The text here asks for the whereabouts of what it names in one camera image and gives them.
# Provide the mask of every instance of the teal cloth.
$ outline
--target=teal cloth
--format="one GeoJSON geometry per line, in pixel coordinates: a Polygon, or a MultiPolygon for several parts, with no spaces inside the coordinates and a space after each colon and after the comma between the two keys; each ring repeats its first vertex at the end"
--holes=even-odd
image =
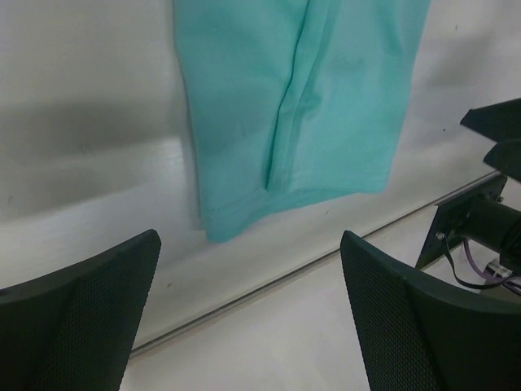
{"type": "Polygon", "coordinates": [[[207,237],[387,183],[429,0],[175,0],[207,237]]]}

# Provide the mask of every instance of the black cable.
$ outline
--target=black cable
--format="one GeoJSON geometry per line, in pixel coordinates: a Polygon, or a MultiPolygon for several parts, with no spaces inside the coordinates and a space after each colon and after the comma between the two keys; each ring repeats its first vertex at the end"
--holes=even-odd
{"type": "Polygon", "coordinates": [[[470,288],[470,289],[479,289],[481,291],[485,289],[492,289],[500,287],[505,281],[499,281],[497,283],[486,283],[486,284],[478,284],[478,283],[468,283],[467,281],[463,281],[456,275],[456,267],[454,266],[454,259],[452,254],[450,253],[450,247],[449,247],[449,241],[447,240],[447,235],[442,239],[444,244],[444,255],[447,258],[447,261],[450,263],[450,267],[453,269],[454,278],[458,283],[464,287],[470,288]]]}

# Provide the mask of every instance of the folded cloth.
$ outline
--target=folded cloth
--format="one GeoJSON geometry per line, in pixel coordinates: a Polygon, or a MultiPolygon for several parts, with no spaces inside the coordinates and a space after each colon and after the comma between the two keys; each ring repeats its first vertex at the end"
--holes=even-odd
{"type": "Polygon", "coordinates": [[[207,237],[385,188],[430,0],[174,0],[207,237]]]}

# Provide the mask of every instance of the cloth fold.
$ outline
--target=cloth fold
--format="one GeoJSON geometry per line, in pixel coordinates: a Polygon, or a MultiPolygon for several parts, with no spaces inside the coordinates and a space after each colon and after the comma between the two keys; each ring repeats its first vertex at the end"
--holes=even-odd
{"type": "Polygon", "coordinates": [[[207,237],[385,188],[429,0],[175,0],[207,237]]]}

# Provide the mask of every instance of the black plastic part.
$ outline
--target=black plastic part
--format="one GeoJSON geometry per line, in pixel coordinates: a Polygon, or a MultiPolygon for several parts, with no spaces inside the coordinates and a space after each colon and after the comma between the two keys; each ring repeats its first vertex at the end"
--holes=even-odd
{"type": "Polygon", "coordinates": [[[521,389],[521,305],[435,279],[352,232],[340,252],[371,390],[521,389]]]}
{"type": "Polygon", "coordinates": [[[506,181],[505,176],[498,175],[438,204],[416,268],[422,269],[444,255],[444,243],[436,237],[439,232],[448,236],[450,248],[461,244],[463,238],[454,232],[471,211],[473,202],[477,199],[495,200],[503,192],[506,181]]]}
{"type": "Polygon", "coordinates": [[[0,390],[117,391],[160,253],[147,231],[0,294],[0,390]]]}
{"type": "Polygon", "coordinates": [[[521,212],[495,200],[476,199],[456,234],[496,253],[505,250],[507,235],[521,221],[521,212]]]}
{"type": "Polygon", "coordinates": [[[521,141],[498,143],[483,160],[502,174],[521,182],[521,141]]]}
{"type": "Polygon", "coordinates": [[[521,99],[470,110],[460,123],[497,143],[521,139],[521,99]]]}

